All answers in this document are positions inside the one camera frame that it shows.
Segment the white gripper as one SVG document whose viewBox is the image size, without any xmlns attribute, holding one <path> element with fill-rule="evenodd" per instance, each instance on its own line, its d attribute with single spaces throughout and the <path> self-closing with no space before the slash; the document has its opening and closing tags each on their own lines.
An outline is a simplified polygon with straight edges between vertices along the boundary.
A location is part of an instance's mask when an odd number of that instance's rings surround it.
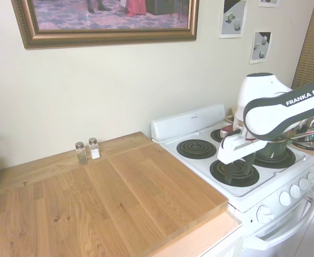
<svg viewBox="0 0 314 257">
<path fill-rule="evenodd" d="M 235 170 L 234 161 L 244 157 L 245 164 L 243 173 L 247 176 L 250 174 L 252 165 L 255 160 L 255 152 L 263 149 L 267 141 L 260 140 L 251 133 L 231 132 L 222 139 L 218 159 L 225 164 L 225 181 L 231 183 Z"/>
</svg>

